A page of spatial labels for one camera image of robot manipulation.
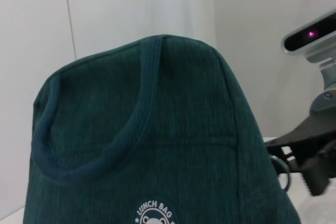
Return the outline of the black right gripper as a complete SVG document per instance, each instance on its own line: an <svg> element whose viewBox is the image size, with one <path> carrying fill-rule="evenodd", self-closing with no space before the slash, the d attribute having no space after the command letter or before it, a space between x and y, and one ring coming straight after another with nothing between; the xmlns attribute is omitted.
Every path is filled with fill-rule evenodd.
<svg viewBox="0 0 336 224"><path fill-rule="evenodd" d="M265 137L269 154L286 163L294 156L313 156L328 139L335 136L335 112L316 112L294 130L281 137ZM326 157L317 155L300 166L300 173L311 196L324 194L331 179L331 165Z"/></svg>

